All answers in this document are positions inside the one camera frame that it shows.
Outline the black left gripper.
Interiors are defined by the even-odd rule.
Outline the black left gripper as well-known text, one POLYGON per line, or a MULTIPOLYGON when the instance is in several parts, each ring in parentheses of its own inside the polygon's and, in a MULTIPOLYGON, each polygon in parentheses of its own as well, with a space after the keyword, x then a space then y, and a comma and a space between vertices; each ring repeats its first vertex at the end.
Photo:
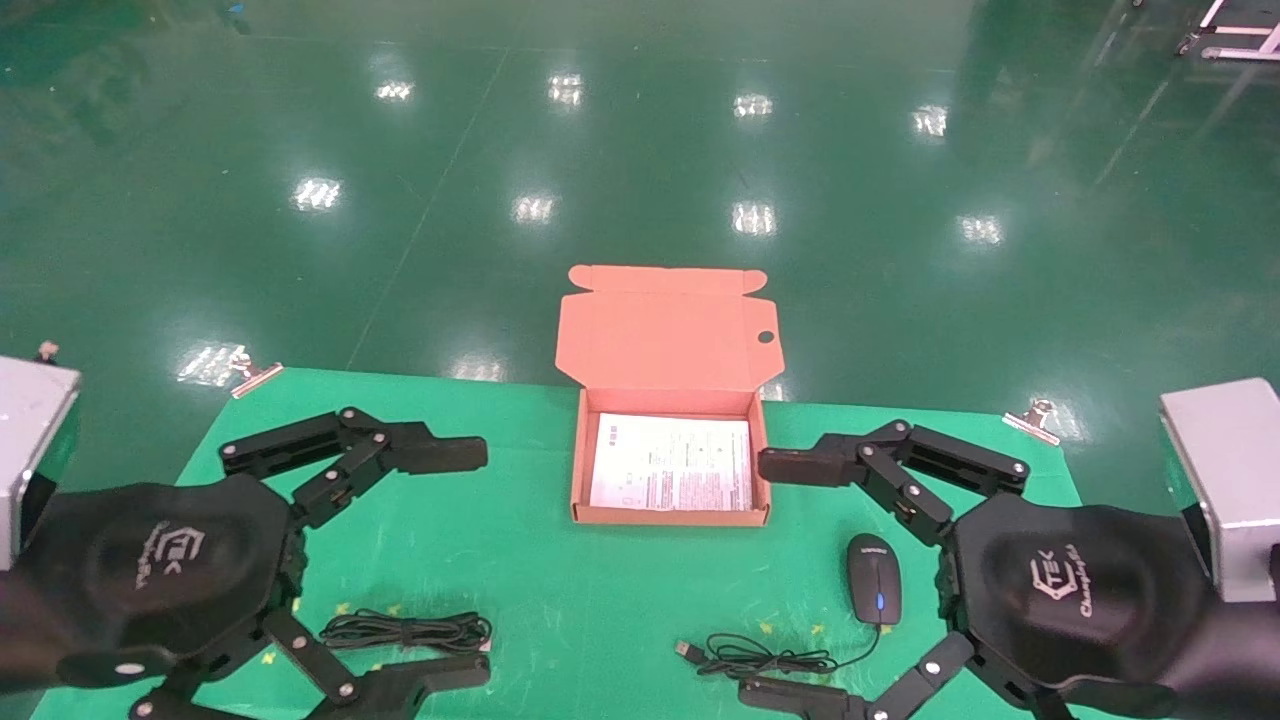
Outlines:
POLYGON ((305 565, 291 506, 251 477, 55 495, 3 573, 3 693, 115 688, 179 667, 223 678, 268 638, 321 692, 311 719, 415 719, 431 694, 489 683, 492 623, 479 612, 349 612, 317 635, 274 612, 298 596, 305 565), (337 657, 378 644, 443 657, 360 676, 337 657))

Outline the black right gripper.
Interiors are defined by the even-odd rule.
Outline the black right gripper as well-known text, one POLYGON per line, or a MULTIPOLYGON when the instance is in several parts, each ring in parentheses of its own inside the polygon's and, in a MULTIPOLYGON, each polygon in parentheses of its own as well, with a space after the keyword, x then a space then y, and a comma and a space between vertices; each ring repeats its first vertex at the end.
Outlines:
POLYGON ((941 548, 941 615, 973 643, 970 670, 1015 707, 1279 715, 1277 605, 1221 600, 1175 518, 1001 495, 941 548))

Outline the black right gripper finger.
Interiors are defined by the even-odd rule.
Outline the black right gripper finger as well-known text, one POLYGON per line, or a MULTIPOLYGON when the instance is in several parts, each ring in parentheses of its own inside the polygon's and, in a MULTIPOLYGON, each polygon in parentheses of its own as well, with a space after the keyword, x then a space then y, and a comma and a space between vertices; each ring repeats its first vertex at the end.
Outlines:
POLYGON ((865 700, 846 691, 780 679, 739 683, 744 705, 792 714, 800 719, 910 719, 968 664, 992 664, 1002 657, 1021 675, 1033 676, 1030 666, 1046 656, 1046 634, 1021 634, 1001 647, 965 633, 947 634, 879 698, 865 700))
POLYGON ((938 546, 952 509, 924 487, 927 475, 983 498, 1023 495, 1027 462, 905 420, 864 436, 824 433, 810 448, 764 448, 758 471, 771 484, 858 487, 916 541, 938 546))

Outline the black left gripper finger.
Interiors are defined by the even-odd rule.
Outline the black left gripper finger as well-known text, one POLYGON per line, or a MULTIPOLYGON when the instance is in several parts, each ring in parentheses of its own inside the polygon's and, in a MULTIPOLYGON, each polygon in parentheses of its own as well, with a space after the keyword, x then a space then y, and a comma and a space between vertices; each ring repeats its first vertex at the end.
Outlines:
POLYGON ((227 475, 260 480, 323 462, 291 503, 297 527, 317 529, 390 473, 476 471, 486 466, 488 448, 477 436, 442 438, 424 421, 383 421, 343 407, 233 439, 220 459, 227 475))

